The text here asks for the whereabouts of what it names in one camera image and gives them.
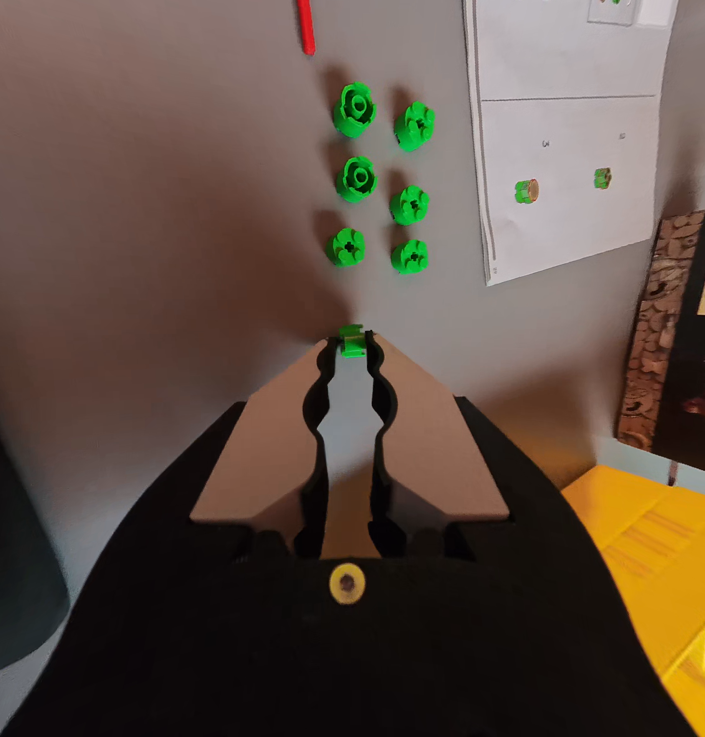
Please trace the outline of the building instruction booklet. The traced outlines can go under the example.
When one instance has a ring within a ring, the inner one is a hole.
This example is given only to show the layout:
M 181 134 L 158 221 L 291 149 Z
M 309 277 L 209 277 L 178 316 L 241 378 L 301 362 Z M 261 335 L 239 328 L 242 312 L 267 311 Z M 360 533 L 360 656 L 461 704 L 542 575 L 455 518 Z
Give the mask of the building instruction booklet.
M 489 285 L 650 238 L 677 6 L 463 2 Z

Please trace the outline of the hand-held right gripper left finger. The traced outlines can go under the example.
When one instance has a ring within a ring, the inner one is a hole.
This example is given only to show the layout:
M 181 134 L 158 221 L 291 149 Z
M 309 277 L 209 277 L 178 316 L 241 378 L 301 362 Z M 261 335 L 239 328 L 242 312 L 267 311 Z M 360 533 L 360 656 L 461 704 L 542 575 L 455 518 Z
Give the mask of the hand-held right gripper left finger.
M 321 556 L 329 478 L 319 431 L 329 412 L 337 339 L 315 344 L 240 411 L 190 519 L 273 530 L 298 557 Z

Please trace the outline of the black toy set box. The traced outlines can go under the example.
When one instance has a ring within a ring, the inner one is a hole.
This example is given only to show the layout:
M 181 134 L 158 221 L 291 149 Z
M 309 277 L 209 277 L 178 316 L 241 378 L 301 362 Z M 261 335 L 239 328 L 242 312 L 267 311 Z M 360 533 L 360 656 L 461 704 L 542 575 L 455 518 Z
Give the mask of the black toy set box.
M 705 472 L 705 210 L 656 235 L 615 437 Z

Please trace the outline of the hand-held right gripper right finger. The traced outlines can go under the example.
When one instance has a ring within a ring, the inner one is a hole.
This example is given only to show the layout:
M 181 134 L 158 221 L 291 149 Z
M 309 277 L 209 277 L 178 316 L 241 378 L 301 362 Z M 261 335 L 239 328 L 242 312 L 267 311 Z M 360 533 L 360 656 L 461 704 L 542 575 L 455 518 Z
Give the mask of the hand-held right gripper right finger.
M 375 439 L 369 536 L 404 557 L 420 533 L 505 522 L 510 511 L 453 392 L 374 331 L 365 332 Z

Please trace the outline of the cluster of green round bricks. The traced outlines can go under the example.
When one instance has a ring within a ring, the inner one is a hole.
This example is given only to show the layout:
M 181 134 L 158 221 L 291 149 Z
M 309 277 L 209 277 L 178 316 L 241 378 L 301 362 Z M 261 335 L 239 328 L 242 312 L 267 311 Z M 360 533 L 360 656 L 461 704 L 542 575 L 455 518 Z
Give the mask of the cluster of green round bricks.
M 332 108 L 333 124 L 339 134 L 357 139 L 375 121 L 377 105 L 370 88 L 356 81 L 342 88 Z M 436 113 L 416 100 L 394 121 L 394 137 L 405 152 L 414 152 L 431 140 Z M 377 189 L 378 177 L 371 159 L 358 155 L 345 161 L 336 175 L 336 192 L 349 204 L 357 204 Z M 397 226 L 409 227 L 423 221 L 429 213 L 431 197 L 417 185 L 403 187 L 389 199 L 389 212 Z M 364 235 L 354 228 L 342 228 L 330 236 L 324 252 L 333 266 L 347 268 L 361 263 L 366 255 Z M 397 245 L 391 255 L 394 270 L 412 275 L 429 266 L 429 248 L 424 241 L 412 239 Z

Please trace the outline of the grey desk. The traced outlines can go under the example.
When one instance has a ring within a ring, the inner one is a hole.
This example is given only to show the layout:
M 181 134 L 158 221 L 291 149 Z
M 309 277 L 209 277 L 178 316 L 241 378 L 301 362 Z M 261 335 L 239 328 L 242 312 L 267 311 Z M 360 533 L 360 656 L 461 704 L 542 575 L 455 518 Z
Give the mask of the grey desk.
M 485 286 L 463 2 L 0 2 L 0 437 L 70 609 L 0 735 L 694 735 L 548 455 L 613 427 L 657 216 L 705 164 L 661 89 L 648 240 Z M 332 108 L 366 84 L 375 121 Z M 405 152 L 394 121 L 434 109 Z M 349 158 L 376 191 L 336 192 Z M 389 199 L 429 193 L 420 223 Z M 342 228 L 364 260 L 325 254 Z M 394 248 L 424 241 L 401 275 Z M 510 511 L 369 536 L 362 324 L 445 384 Z M 249 397 L 337 339 L 321 556 L 190 519 Z

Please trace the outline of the yellow plastic parts bin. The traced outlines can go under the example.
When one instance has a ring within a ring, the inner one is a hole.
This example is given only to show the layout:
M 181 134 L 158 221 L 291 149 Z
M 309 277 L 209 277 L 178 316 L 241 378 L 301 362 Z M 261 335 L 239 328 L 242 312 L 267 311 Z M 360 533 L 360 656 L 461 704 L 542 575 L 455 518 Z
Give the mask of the yellow plastic parts bin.
M 661 682 L 705 736 L 705 494 L 595 466 L 568 485 Z

